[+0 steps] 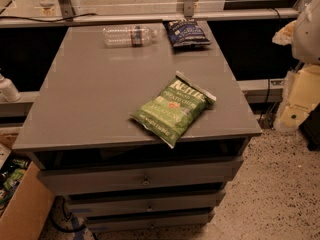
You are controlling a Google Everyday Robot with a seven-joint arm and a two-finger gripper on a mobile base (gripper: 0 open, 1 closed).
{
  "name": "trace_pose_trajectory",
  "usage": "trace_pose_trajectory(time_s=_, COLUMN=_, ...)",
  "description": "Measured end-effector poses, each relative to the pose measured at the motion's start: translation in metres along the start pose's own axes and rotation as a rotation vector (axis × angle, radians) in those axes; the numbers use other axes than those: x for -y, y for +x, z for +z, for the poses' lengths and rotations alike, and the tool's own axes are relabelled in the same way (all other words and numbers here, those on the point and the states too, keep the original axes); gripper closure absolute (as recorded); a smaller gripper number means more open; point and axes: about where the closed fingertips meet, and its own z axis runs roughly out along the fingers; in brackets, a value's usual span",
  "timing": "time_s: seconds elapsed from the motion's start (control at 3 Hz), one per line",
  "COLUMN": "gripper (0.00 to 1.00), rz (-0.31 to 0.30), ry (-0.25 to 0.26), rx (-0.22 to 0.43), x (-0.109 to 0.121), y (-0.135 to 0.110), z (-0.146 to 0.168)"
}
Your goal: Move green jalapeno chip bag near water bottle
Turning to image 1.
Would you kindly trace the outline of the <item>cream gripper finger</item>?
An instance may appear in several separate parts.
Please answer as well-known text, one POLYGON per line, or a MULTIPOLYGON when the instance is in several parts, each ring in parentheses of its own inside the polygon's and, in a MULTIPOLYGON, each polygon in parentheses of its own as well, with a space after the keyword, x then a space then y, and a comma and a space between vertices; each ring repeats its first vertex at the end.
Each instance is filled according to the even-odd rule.
POLYGON ((291 45, 295 24, 296 21, 293 20, 286 24, 284 27, 282 27, 279 31, 275 33, 275 35, 272 38, 272 42, 282 46, 291 45))
POLYGON ((284 80, 274 129, 282 133, 295 131, 319 103, 320 66, 307 64, 297 73, 289 71, 284 80))

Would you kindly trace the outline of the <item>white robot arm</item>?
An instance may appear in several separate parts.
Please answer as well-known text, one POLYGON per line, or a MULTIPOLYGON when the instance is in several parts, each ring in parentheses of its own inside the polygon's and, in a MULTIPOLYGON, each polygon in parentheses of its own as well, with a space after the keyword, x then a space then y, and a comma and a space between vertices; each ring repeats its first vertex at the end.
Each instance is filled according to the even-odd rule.
POLYGON ((287 73, 274 122, 277 131, 292 132, 320 103, 320 0, 311 0, 272 42, 291 45, 292 56, 303 64, 297 73, 287 73))

